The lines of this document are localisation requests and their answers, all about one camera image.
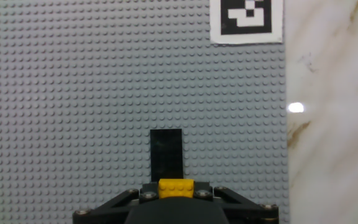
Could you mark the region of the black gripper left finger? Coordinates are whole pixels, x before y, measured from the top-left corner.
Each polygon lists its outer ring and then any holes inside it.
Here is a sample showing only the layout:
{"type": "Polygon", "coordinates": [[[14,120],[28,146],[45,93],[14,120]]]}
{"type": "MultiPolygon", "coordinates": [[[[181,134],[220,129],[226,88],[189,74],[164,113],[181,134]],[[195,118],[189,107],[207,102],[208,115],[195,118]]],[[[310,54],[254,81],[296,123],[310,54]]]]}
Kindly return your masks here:
{"type": "Polygon", "coordinates": [[[96,208],[76,210],[72,224],[123,224],[133,208],[158,198],[157,182],[143,184],[140,189],[125,190],[96,208]]]}

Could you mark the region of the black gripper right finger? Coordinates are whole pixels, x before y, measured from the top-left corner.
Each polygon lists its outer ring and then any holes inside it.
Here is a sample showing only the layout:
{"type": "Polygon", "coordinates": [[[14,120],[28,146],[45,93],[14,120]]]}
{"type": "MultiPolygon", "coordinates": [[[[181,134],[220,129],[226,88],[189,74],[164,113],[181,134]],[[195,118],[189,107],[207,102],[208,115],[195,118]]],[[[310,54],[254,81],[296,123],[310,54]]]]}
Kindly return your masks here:
{"type": "Polygon", "coordinates": [[[257,204],[225,186],[212,187],[209,182],[195,182],[193,198],[217,206],[227,223],[279,224],[278,205],[257,204]]]}

